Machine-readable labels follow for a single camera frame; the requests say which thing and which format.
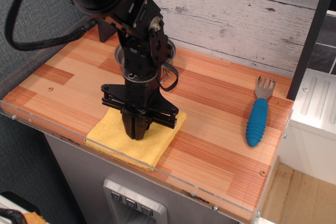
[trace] gray fabric wall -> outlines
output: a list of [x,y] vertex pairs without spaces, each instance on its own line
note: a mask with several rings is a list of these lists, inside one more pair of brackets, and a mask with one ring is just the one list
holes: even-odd
[[[36,54],[16,51],[4,38],[12,1],[0,0],[0,81]],[[82,16],[67,0],[24,0],[15,39],[57,37]],[[6,84],[3,81],[0,89],[6,90]],[[0,115],[0,192],[9,190],[27,199],[50,223],[81,223],[57,168],[40,132]]]

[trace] white appliance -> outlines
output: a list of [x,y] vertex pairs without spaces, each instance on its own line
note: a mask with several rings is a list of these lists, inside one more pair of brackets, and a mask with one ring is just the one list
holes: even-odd
[[279,146],[280,162],[336,185],[336,76],[307,69]]

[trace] control panel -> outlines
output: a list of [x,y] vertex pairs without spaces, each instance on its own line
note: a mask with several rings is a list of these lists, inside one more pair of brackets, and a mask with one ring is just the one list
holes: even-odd
[[167,209],[161,203],[109,179],[103,189],[115,224],[168,224]]

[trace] wooden tabletop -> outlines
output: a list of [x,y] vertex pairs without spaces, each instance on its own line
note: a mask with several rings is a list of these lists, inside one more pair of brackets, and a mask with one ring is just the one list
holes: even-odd
[[[101,104],[101,85],[124,82],[114,59],[118,43],[117,36],[100,43],[95,27],[10,92],[2,108],[25,123],[87,148],[84,137],[108,109]],[[286,99],[291,80],[182,48],[177,48],[173,65],[179,71],[179,83],[171,92],[161,93],[187,113],[187,120],[157,170],[125,167],[250,222],[292,108],[293,102]],[[274,78],[276,85],[268,99],[264,137],[251,148],[245,129],[259,76]]]

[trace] button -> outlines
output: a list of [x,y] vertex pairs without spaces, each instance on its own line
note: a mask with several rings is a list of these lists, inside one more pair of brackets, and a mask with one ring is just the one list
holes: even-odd
[[122,197],[121,197],[120,194],[117,194],[117,193],[111,191],[111,195],[112,195],[112,198],[113,198],[113,199],[115,199],[115,200],[117,200],[117,201],[122,201]]
[[132,207],[132,208],[135,208],[137,209],[137,205],[136,205],[136,202],[134,200],[131,200],[129,198],[126,198],[126,204],[129,206],[129,207]]
[[148,207],[145,207],[145,206],[141,205],[141,211],[145,215],[153,216],[153,211],[150,208],[148,208]]

